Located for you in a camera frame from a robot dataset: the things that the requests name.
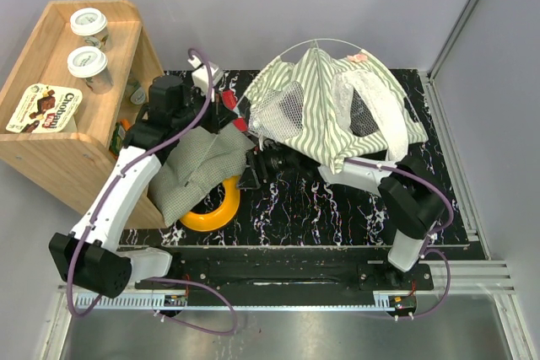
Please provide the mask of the Chobani yogurt flip pack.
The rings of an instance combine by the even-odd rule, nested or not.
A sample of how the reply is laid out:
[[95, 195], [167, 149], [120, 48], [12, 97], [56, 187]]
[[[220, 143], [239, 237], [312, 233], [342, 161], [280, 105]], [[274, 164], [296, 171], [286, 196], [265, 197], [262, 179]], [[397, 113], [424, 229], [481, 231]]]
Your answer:
[[75, 113], [82, 101], [79, 89], [35, 83], [24, 91], [5, 129], [34, 134], [77, 132]]

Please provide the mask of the aluminium rail frame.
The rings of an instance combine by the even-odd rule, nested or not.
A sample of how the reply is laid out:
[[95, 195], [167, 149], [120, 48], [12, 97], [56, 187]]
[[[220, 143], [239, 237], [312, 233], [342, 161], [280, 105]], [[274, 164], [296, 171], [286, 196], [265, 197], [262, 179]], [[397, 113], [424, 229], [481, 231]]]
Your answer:
[[294, 172], [244, 191], [232, 221], [217, 231], [197, 233], [181, 224], [127, 228], [121, 249], [168, 250], [173, 277], [190, 277], [222, 293], [217, 298], [196, 288], [186, 301], [190, 314], [229, 307], [239, 314], [358, 313], [381, 328], [381, 339], [361, 343], [361, 330], [346, 342], [330, 327], [333, 359], [362, 357], [369, 347], [385, 359], [535, 358], [508, 268], [490, 257], [483, 241], [429, 77], [415, 69], [394, 74], [428, 133], [411, 153], [433, 174], [455, 213], [428, 260], [401, 287], [375, 280], [387, 269], [392, 236], [383, 201]]

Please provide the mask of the green checked cushion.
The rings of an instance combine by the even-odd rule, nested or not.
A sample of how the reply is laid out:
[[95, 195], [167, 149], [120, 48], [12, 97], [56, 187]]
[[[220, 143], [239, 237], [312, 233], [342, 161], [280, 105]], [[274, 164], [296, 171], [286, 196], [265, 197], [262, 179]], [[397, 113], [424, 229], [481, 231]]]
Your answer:
[[165, 225], [173, 225], [224, 180], [241, 175], [254, 147], [233, 124], [217, 134], [198, 126], [183, 136], [148, 187]]

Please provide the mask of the white lidded cup rear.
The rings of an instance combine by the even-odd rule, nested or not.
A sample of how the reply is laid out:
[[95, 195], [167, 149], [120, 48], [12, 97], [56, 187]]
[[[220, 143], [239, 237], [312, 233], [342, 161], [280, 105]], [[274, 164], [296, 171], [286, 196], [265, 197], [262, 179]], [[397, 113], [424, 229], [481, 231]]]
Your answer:
[[107, 52], [111, 46], [111, 35], [106, 16], [97, 8], [81, 8], [70, 17], [72, 32], [80, 37], [86, 46], [93, 46]]

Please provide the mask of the striped green pet tent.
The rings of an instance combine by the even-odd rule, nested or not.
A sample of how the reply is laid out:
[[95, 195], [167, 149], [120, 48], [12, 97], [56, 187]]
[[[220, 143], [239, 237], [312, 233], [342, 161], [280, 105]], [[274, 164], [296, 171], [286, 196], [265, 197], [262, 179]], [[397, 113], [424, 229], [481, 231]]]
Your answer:
[[397, 162], [426, 142], [423, 124], [390, 70], [364, 49], [335, 58], [316, 42], [274, 57], [244, 93], [249, 129], [332, 173], [346, 159], [383, 152]]

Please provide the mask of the orange green sponge pack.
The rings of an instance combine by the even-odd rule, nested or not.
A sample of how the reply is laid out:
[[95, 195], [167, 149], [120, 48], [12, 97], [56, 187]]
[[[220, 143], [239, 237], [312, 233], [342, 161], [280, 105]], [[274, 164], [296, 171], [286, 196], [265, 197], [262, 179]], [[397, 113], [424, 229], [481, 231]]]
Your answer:
[[119, 120], [115, 125], [109, 146], [109, 151], [115, 158], [118, 157], [119, 152], [122, 150], [123, 141], [130, 126], [130, 122], [126, 119]]

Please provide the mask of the red toothpaste box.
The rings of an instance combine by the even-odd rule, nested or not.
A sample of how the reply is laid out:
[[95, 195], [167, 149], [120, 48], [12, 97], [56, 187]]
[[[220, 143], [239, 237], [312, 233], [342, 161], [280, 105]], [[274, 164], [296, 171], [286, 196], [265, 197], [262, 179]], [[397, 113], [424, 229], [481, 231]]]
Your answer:
[[225, 107], [237, 115], [237, 117], [233, 120], [235, 127], [241, 132], [247, 132], [248, 125], [240, 113], [240, 102], [236, 98], [235, 92], [231, 89], [227, 89], [222, 93], [221, 99], [223, 100]]

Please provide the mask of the white lidded cup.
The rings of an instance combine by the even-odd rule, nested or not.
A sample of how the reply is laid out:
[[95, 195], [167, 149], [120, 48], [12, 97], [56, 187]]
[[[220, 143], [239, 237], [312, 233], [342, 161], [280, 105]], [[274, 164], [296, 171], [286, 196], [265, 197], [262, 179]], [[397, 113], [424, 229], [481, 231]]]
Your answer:
[[107, 52], [111, 46], [111, 35], [106, 16], [97, 8], [81, 8], [70, 17], [72, 32], [80, 37], [86, 46], [93, 46]]
[[70, 52], [67, 69], [80, 78], [95, 94], [106, 94], [113, 88], [113, 80], [106, 54], [94, 46], [82, 46]]

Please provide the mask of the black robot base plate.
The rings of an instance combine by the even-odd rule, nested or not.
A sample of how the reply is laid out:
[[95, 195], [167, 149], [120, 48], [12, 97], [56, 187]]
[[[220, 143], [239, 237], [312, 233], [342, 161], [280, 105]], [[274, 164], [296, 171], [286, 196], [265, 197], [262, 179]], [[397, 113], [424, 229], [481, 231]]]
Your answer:
[[271, 308], [367, 305], [377, 291], [434, 289], [428, 265], [402, 273], [379, 248], [186, 246], [170, 253], [164, 281], [140, 282], [138, 288], [172, 289], [181, 279], [214, 288], [235, 307]]

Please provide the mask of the glass jar on shelf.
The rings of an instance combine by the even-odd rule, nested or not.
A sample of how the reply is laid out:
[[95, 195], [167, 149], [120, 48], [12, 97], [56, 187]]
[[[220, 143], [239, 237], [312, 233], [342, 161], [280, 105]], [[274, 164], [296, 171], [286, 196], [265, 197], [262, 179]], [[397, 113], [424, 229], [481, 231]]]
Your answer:
[[132, 105], [142, 105], [146, 102], [143, 86], [132, 74], [128, 76], [124, 97]]

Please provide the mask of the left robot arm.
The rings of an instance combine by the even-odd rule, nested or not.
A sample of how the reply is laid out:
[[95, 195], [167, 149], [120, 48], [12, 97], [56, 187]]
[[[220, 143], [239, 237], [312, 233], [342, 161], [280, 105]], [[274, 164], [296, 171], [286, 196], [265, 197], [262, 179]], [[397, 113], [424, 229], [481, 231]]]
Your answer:
[[81, 287], [115, 298], [130, 283], [154, 278], [164, 288], [181, 283], [183, 269], [165, 250], [118, 251], [127, 220], [150, 181], [181, 137], [209, 121], [213, 78], [205, 74], [202, 93], [193, 95], [174, 75], [157, 77], [148, 102], [127, 131], [116, 164], [102, 190], [69, 234], [56, 233], [49, 251], [67, 288]]

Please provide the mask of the yellow pet bowl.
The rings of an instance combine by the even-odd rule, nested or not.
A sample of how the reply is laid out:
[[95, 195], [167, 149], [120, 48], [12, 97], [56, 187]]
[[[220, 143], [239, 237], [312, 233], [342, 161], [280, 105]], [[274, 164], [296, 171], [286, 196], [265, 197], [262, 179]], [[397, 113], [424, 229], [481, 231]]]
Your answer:
[[196, 232], [213, 232], [226, 226], [240, 207], [240, 190], [236, 186], [239, 179], [239, 176], [232, 176], [222, 182], [224, 199], [218, 208], [208, 213], [188, 212], [180, 222]]

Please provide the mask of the white lidded cup front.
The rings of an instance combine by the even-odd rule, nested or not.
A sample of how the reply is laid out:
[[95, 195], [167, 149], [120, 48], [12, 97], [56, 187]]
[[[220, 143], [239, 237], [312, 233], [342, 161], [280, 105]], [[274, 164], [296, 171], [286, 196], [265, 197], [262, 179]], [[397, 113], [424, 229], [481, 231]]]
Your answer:
[[70, 52], [67, 69], [80, 78], [95, 94], [106, 94], [113, 88], [113, 80], [106, 54], [94, 46], [82, 46]]

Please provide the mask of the wooden shelf unit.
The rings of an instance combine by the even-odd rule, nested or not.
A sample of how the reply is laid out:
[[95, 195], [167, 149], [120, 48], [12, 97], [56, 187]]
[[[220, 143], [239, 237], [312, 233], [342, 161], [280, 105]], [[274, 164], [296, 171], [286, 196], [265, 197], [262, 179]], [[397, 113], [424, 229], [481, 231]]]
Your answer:
[[[97, 8], [108, 19], [113, 87], [93, 93], [68, 72], [68, 54], [80, 46], [70, 17]], [[75, 132], [12, 133], [1, 130], [1, 158], [58, 200], [85, 215], [116, 164], [109, 146], [115, 124], [134, 121], [138, 107], [124, 96], [129, 76], [145, 89], [164, 71], [137, 7], [127, 0], [51, 1], [37, 21], [1, 91], [1, 125], [6, 126], [23, 92], [34, 83], [80, 89]]]

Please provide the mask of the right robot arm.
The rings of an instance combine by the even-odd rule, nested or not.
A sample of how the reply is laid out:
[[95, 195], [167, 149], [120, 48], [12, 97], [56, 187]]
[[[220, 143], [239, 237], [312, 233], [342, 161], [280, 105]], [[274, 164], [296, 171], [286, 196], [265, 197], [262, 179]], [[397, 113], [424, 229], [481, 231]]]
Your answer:
[[287, 169], [382, 199], [395, 229], [384, 279], [395, 289], [402, 289], [413, 280], [413, 268], [428, 253], [429, 242], [454, 221], [452, 204], [433, 175], [409, 155], [399, 161], [349, 158], [341, 171], [334, 173], [292, 148], [256, 147], [246, 153], [246, 168], [235, 187], [242, 191], [259, 189]]

